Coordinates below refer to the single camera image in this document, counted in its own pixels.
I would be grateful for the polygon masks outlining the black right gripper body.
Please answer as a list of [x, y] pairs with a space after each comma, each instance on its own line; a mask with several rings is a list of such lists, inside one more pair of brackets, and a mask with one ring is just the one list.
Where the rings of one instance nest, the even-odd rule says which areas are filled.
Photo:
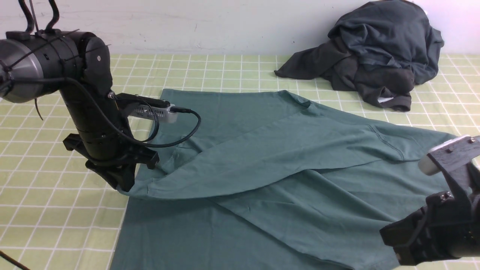
[[452, 196], [439, 192], [407, 217], [379, 233], [402, 266], [479, 257], [479, 191]]

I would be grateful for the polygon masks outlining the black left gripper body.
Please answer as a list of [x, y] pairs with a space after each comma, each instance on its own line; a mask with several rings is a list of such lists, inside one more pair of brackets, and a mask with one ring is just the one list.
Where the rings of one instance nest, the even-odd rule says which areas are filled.
[[134, 186], [137, 164], [152, 169], [159, 161], [156, 151], [112, 133], [71, 133], [63, 143], [68, 151], [76, 151], [87, 158], [86, 168], [113, 188], [127, 192]]

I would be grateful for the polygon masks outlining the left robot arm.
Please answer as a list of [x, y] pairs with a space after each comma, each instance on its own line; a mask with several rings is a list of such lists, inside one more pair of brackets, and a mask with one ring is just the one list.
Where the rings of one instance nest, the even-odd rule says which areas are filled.
[[159, 102], [115, 94], [107, 45], [90, 32], [54, 29], [59, 10], [55, 1], [49, 3], [53, 17], [34, 33], [36, 19], [19, 1], [27, 28], [6, 32], [1, 40], [1, 96], [26, 103], [59, 91], [77, 129], [63, 140], [65, 148], [84, 156], [86, 168], [110, 186], [127, 192], [137, 164], [154, 168], [159, 161], [154, 150], [134, 139], [128, 117], [139, 105]]

